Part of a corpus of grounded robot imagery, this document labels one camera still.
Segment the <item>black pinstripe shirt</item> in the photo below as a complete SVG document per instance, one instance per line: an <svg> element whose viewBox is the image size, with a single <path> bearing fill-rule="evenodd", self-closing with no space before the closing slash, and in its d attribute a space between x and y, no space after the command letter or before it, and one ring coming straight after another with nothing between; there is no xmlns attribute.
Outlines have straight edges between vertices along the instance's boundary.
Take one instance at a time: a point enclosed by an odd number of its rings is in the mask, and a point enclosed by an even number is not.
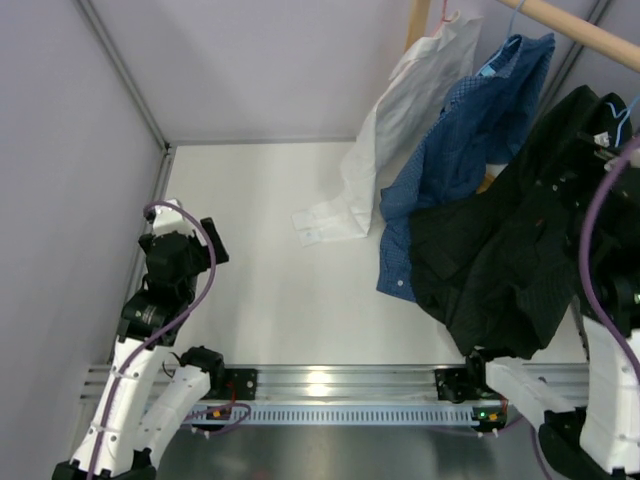
<svg viewBox="0 0 640 480"><path fill-rule="evenodd" d="M631 136L624 106L615 93L574 89L485 192L410 215L414 296L461 354L529 359L551 342L578 282L566 239L604 172L592 139Z"/></svg>

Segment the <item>light blue wire hanger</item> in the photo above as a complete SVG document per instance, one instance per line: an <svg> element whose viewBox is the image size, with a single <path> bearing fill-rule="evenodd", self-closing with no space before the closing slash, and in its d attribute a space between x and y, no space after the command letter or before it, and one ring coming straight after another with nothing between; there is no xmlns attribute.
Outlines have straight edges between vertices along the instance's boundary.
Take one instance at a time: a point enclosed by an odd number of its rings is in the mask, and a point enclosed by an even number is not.
<svg viewBox="0 0 640 480"><path fill-rule="evenodd" d="M636 104L639 102L639 100L640 100L640 96L636 95L631 101L631 103L627 107L621 110L617 110L615 105L612 102L606 102L606 105L609 107L613 118L617 121L615 138L613 142L614 147L620 146L621 138L622 138L622 128L625 125L625 123L630 119L632 111L636 106Z"/></svg>

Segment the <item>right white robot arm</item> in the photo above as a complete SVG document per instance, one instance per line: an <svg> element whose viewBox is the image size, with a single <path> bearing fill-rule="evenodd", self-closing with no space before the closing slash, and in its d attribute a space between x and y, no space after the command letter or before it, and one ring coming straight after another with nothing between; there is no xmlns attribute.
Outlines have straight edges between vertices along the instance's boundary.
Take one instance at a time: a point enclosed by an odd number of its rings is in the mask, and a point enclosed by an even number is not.
<svg viewBox="0 0 640 480"><path fill-rule="evenodd" d="M639 205L637 166L617 160L598 186L579 237L578 269L589 350L588 396L574 407L522 361L472 358L468 390L502 394L531 425L550 466L569 479L639 476Z"/></svg>

